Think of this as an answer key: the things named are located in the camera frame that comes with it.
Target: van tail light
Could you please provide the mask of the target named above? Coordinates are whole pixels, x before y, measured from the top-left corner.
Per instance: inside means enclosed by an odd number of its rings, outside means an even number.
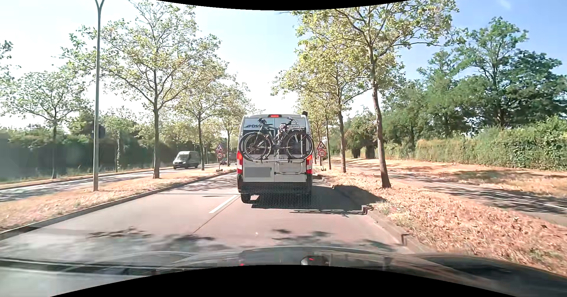
[[[309,156],[305,159],[305,173],[306,174],[313,174],[313,169],[311,168],[311,163],[313,161],[313,154],[309,154]]]
[[[237,152],[237,174],[242,174],[242,164],[244,160],[242,157],[242,153],[240,151]]]

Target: bicycle wheel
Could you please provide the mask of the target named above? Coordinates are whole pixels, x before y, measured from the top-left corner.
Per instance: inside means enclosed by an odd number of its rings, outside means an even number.
[[[242,136],[239,140],[238,140],[238,150],[240,150],[241,152],[244,153],[246,147],[245,147],[245,141],[248,139],[249,136],[251,135],[263,135],[259,132],[249,132],[244,134],[244,136]]]
[[[240,149],[242,157],[248,161],[264,160],[266,154],[270,153],[272,145],[263,134],[250,132],[242,137]]]
[[[284,147],[290,159],[304,160],[313,153],[313,139],[303,132],[291,132]]]

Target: asphalt road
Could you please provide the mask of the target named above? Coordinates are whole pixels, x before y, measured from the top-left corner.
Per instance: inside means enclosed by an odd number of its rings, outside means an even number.
[[[276,245],[326,245],[410,253],[360,203],[314,183],[301,198],[240,201],[235,173],[132,200],[0,241],[0,257],[93,262],[148,252],[234,252]]]
[[[215,166],[218,166],[218,164],[205,165],[206,168],[215,167]],[[172,172],[177,172],[177,170],[173,170],[173,169],[160,170],[160,174],[168,174]],[[152,176],[152,174],[153,172],[137,172],[130,174],[119,174],[114,176],[100,176],[99,183],[124,181],[125,179],[130,179],[133,177]],[[57,183],[49,183],[49,184],[42,184],[35,186],[22,186],[22,187],[15,187],[12,189],[4,189],[4,190],[0,190],[0,202],[7,202],[9,200],[17,200],[17,199],[22,199],[37,195],[51,194],[54,192],[68,190],[71,187],[79,187],[79,186],[86,187],[89,185],[92,185],[92,178],[79,179],[75,181],[61,181]]]

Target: bicycle handlebar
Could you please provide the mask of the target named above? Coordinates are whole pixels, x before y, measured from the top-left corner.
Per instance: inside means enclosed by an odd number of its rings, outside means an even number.
[[[286,125],[288,125],[288,126],[290,126],[294,121],[297,122],[297,120],[295,120],[295,119],[292,118],[292,117],[287,117],[287,119],[289,120],[289,122],[286,123]],[[266,123],[266,120],[264,120],[263,118],[259,118],[259,119],[258,119],[258,122],[262,123],[262,124],[265,125],[265,126],[272,126],[272,125],[267,124],[267,123]]]

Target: white delivery van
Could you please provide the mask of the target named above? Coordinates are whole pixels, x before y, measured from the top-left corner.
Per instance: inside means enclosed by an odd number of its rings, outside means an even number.
[[[201,165],[201,154],[197,151],[181,151],[174,159],[174,169],[196,168]]]
[[[280,149],[276,156],[278,152],[272,148],[267,159],[250,161],[242,156],[240,149],[242,136],[259,131],[262,126],[258,122],[260,118],[270,125],[264,128],[270,130],[272,136],[277,134],[277,128],[282,123],[289,121],[289,117],[295,120],[293,127],[305,128],[305,133],[311,136],[311,125],[306,114],[253,114],[242,118],[237,152],[237,185],[242,202],[251,203],[252,195],[262,194],[301,194],[305,200],[311,200],[313,154],[304,160],[289,160],[284,149]],[[302,149],[313,150],[315,147],[303,146]]]

